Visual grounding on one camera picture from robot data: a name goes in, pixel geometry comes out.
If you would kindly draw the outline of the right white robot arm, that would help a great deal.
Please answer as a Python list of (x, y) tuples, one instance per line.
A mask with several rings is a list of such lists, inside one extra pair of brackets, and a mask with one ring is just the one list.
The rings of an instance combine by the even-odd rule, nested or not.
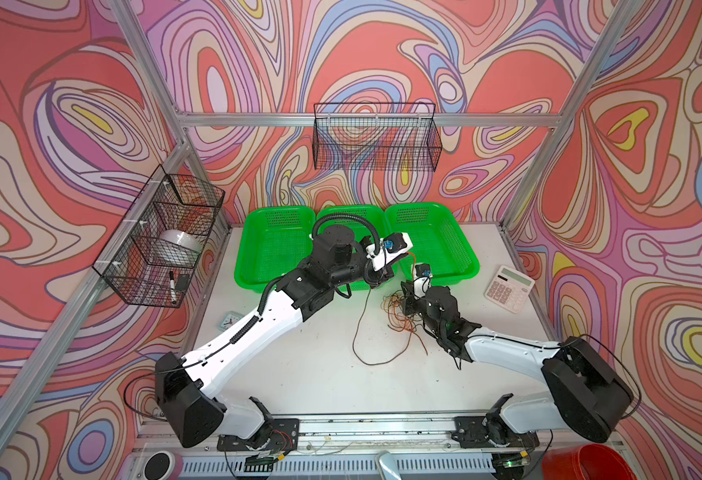
[(503, 335), (465, 319), (448, 287), (404, 281), (402, 292), (404, 314), (420, 318), (458, 368), (465, 362), (492, 364), (545, 386), (496, 401), (483, 429), (497, 445), (507, 444), (511, 435), (562, 429), (604, 443), (636, 399), (628, 383), (581, 337), (557, 343)]

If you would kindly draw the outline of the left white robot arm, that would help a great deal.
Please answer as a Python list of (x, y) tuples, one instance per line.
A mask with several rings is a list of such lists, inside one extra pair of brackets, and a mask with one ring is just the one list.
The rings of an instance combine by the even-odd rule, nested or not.
[(313, 226), (311, 253), (296, 268), (271, 280), (258, 305), (224, 333), (183, 355), (167, 353), (155, 364), (160, 411), (184, 448), (214, 435), (257, 446), (273, 430), (257, 398), (227, 394), (228, 381), (254, 356), (332, 302), (348, 298), (351, 284), (375, 289), (413, 247), (409, 234), (381, 237), (365, 218), (330, 214)]

